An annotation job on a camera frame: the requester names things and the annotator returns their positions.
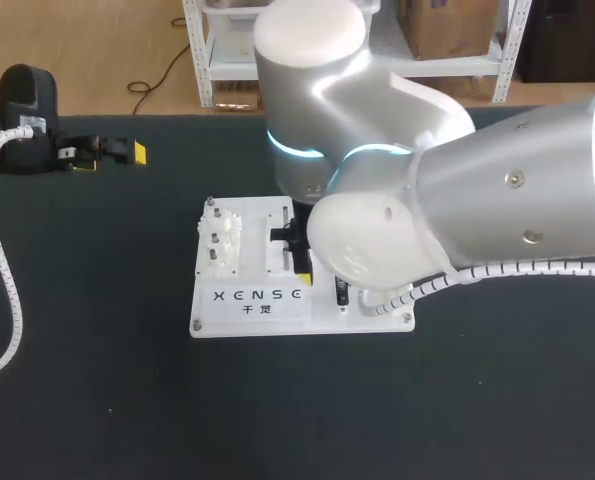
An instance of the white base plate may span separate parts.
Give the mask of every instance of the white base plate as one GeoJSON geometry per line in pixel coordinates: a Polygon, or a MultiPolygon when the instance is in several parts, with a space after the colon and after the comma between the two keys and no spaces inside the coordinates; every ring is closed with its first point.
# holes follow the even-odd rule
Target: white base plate
{"type": "Polygon", "coordinates": [[[350,304],[338,306],[335,277],[312,252],[313,285],[295,275],[292,256],[284,256],[283,242],[270,242],[270,229],[283,227],[292,217],[289,197],[220,198],[204,206],[190,319],[193,337],[410,332],[415,328],[413,305],[398,315],[364,316],[353,287],[350,304]],[[215,208],[224,217],[235,218],[233,224],[241,219],[241,234],[230,237],[236,241],[228,252],[219,250],[211,260],[211,229],[218,227],[215,208]]]}

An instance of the black device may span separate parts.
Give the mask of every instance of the black device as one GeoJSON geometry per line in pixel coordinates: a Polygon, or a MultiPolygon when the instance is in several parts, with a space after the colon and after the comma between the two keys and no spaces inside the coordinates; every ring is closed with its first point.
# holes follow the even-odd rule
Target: black device
{"type": "Polygon", "coordinates": [[[525,83],[595,82],[595,0],[533,0],[517,70],[525,83]]]}
{"type": "Polygon", "coordinates": [[[33,127],[38,135],[7,143],[0,151],[0,172],[94,170],[105,157],[118,163],[134,163],[134,147],[126,139],[63,135],[54,77],[46,70],[23,64],[8,68],[0,80],[0,131],[20,126],[33,127]]]}

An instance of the robotic arm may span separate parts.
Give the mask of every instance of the robotic arm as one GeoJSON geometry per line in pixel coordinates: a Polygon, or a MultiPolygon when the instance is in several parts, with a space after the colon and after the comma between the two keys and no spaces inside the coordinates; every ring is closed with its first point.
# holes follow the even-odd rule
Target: robotic arm
{"type": "Polygon", "coordinates": [[[315,256],[370,291],[445,274],[371,314],[440,283],[595,275],[567,262],[595,257],[595,97],[475,132],[457,102],[378,64],[347,0],[276,0],[255,42],[277,182],[314,204],[315,256]]]}

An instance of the cardboard box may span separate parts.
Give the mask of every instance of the cardboard box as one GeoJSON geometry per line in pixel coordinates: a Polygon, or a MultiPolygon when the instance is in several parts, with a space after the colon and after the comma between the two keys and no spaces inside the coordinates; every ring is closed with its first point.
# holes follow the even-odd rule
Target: cardboard box
{"type": "Polygon", "coordinates": [[[417,60],[486,55],[498,0],[400,0],[399,22],[417,60]]]}
{"type": "Polygon", "coordinates": [[[213,85],[213,107],[229,112],[257,110],[259,108],[257,82],[216,82],[213,85]]]}

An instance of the yellow label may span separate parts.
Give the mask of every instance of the yellow label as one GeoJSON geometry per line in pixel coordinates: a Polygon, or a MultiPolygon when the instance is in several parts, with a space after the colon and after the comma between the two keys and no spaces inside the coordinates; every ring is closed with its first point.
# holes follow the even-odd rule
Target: yellow label
{"type": "Polygon", "coordinates": [[[135,140],[135,163],[137,165],[146,165],[146,147],[135,140]]]}
{"type": "Polygon", "coordinates": [[[313,277],[310,276],[310,273],[300,273],[298,275],[299,275],[299,278],[301,278],[306,283],[306,285],[312,287],[313,277]]]}

